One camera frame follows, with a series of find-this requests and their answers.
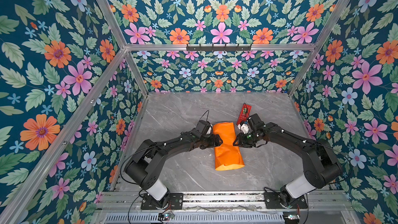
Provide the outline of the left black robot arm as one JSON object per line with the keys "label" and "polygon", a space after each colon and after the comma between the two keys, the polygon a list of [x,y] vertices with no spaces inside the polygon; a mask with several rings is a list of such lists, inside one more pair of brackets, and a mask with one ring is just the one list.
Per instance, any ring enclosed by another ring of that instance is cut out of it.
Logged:
{"label": "left black robot arm", "polygon": [[200,120],[192,130],[182,132],[178,137],[168,141],[143,141],[127,160],[123,171],[157,204],[165,205],[169,200],[170,190],[160,181],[159,176],[167,159],[197,148],[214,148],[221,144],[223,141],[220,135],[213,132],[212,124]]}

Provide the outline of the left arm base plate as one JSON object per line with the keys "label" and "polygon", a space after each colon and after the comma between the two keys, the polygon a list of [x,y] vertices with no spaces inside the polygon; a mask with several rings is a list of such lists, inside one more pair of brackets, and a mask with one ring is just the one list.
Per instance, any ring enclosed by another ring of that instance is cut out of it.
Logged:
{"label": "left arm base plate", "polygon": [[149,193],[144,194],[141,204],[141,210],[181,210],[183,205],[183,193],[166,193],[159,201]]}

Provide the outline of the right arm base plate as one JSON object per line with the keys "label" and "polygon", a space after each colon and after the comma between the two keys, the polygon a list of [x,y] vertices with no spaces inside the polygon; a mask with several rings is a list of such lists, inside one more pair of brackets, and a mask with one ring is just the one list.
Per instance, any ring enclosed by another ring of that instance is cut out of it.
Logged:
{"label": "right arm base plate", "polygon": [[307,209],[308,204],[304,196],[292,198],[285,192],[265,192],[264,202],[267,209]]}

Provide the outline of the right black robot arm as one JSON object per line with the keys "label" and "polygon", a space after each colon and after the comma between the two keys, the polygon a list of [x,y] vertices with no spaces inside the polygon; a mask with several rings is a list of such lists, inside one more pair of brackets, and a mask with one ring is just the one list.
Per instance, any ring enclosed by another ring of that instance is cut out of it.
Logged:
{"label": "right black robot arm", "polygon": [[307,193],[321,189],[343,175],[343,169],[333,148],[325,140],[312,140],[269,122],[264,123],[257,114],[238,124],[238,134],[233,145],[258,148],[259,141],[278,144],[296,155],[303,164],[300,176],[281,187],[278,200],[281,206],[291,207]]}

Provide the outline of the yellow orange wrapping paper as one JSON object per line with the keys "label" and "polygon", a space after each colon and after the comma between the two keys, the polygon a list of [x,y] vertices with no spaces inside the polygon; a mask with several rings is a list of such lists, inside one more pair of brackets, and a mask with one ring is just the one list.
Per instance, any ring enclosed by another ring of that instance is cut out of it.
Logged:
{"label": "yellow orange wrapping paper", "polygon": [[235,125],[232,122],[215,124],[213,133],[220,136],[222,144],[215,147],[215,170],[237,170],[245,166],[239,147],[233,146],[236,139]]}

